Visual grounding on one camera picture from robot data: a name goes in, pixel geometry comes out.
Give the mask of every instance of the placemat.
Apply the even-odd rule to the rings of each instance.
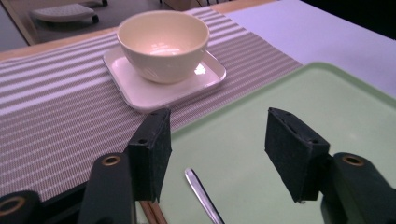
[[[227,78],[171,108],[172,131],[302,66],[209,7],[188,13],[208,25],[208,51]],[[145,115],[124,103],[103,62],[117,45],[111,33],[0,63],[1,195],[31,189],[45,201],[85,182],[99,156],[124,150]]]

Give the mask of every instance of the green tray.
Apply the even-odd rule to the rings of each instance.
[[[312,63],[173,133],[160,201],[168,223],[211,223],[184,176],[187,167],[226,223],[323,223],[321,196],[294,203],[264,152],[270,106],[307,123],[330,142],[331,155],[363,156],[396,186],[395,99],[330,64]]]

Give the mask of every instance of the bowl rim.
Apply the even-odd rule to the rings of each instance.
[[[121,27],[123,25],[125,25],[125,23],[127,23],[128,21],[131,20],[135,20],[136,18],[140,18],[140,17],[147,17],[150,15],[154,15],[154,14],[173,14],[173,15],[180,15],[186,18],[190,18],[193,19],[195,21],[198,21],[199,23],[201,23],[206,30],[206,34],[205,34],[205,40],[203,40],[199,45],[197,45],[195,48],[191,48],[189,50],[186,50],[183,53],[179,53],[179,54],[175,54],[175,55],[157,55],[157,54],[149,54],[149,53],[145,53],[139,50],[135,50],[130,48],[129,46],[127,46],[121,39],[120,39],[120,30]],[[194,17],[190,14],[187,14],[185,12],[180,12],[180,11],[172,11],[172,10],[153,10],[153,11],[148,11],[148,12],[142,12],[142,13],[138,13],[136,15],[133,15],[129,18],[127,18],[126,20],[124,20],[117,29],[117,39],[119,40],[119,43],[124,47],[127,48],[128,50],[136,53],[136,54],[140,54],[140,55],[144,55],[144,56],[149,56],[149,57],[154,57],[154,58],[169,58],[169,57],[178,57],[178,56],[183,56],[183,55],[187,55],[187,54],[191,54],[192,52],[195,52],[198,49],[201,49],[202,47],[206,46],[208,41],[209,41],[209,37],[210,37],[210,32],[209,32],[209,27],[206,25],[206,23],[204,23],[202,20],[200,20],[197,17]]]

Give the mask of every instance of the silver utensil handle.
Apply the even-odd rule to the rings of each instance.
[[[210,200],[209,195],[207,195],[206,190],[204,189],[204,186],[199,180],[197,174],[191,168],[187,168],[184,173],[190,183],[192,190],[195,192],[195,195],[201,202],[202,207],[206,210],[206,213],[209,215],[210,219],[212,219],[213,223],[224,224],[223,219],[221,218],[215,205]]]

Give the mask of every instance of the wooden table edge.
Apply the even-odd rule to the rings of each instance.
[[[211,6],[211,8],[219,13],[229,13],[237,10],[241,10],[248,7],[255,7],[258,5],[274,2],[275,0],[234,0],[225,3],[220,3]],[[76,35],[73,37],[68,37],[64,39],[59,39],[55,41],[50,41],[42,44],[37,44],[25,48],[20,49],[12,49],[4,52],[0,52],[0,62],[19,57],[26,57],[30,55],[34,55],[37,53],[46,52],[52,49],[57,49],[60,47],[64,47],[73,43],[77,43],[89,38],[93,38],[99,35],[108,34],[117,30],[117,27],[108,28],[100,31],[95,31],[91,33],[87,33],[84,35]]]

